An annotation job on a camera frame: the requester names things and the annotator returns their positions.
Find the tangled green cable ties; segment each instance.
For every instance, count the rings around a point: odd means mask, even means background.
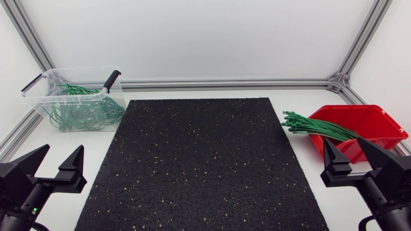
[[[62,88],[60,95],[88,95],[97,94],[99,90],[89,90],[84,87],[69,84],[58,85]],[[79,130],[99,130],[106,125],[114,124],[121,120],[125,109],[110,97],[99,101],[75,101],[65,105],[56,103],[50,111],[42,107],[49,115],[50,123],[61,132]]]
[[[343,142],[349,139],[356,139],[358,137],[358,134],[355,131],[344,128],[343,126],[335,123],[322,121],[320,119],[306,118],[295,112],[283,113],[287,116],[284,117],[286,122],[281,123],[281,125],[289,126],[290,128],[288,130],[293,133],[322,135]]]

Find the speckled rubber mat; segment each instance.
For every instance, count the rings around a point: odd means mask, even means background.
[[[268,98],[131,101],[76,227],[327,229]]]

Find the red plastic bin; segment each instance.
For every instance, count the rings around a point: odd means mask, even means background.
[[[310,118],[333,122],[354,130],[359,136],[387,150],[408,137],[397,122],[377,105],[326,105]],[[324,137],[310,135],[310,138],[324,158]],[[352,163],[367,161],[356,139],[332,141]]]

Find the clear plastic bin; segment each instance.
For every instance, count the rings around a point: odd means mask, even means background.
[[[126,109],[116,67],[51,69],[21,90],[60,132],[115,131]]]

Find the black handle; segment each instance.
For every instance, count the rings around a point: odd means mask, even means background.
[[[39,74],[36,78],[34,78],[34,80],[32,80],[29,84],[27,84],[27,86],[25,86],[23,89],[21,89],[21,92],[26,92],[26,90],[30,89],[30,87],[34,84],[37,83],[38,80],[40,79],[40,77],[42,76],[42,74]]]
[[[107,88],[107,93],[110,93],[110,88],[113,86],[113,83],[116,81],[117,77],[121,74],[121,72],[114,70],[113,73],[111,73],[110,77],[108,80],[104,83],[104,87]]]

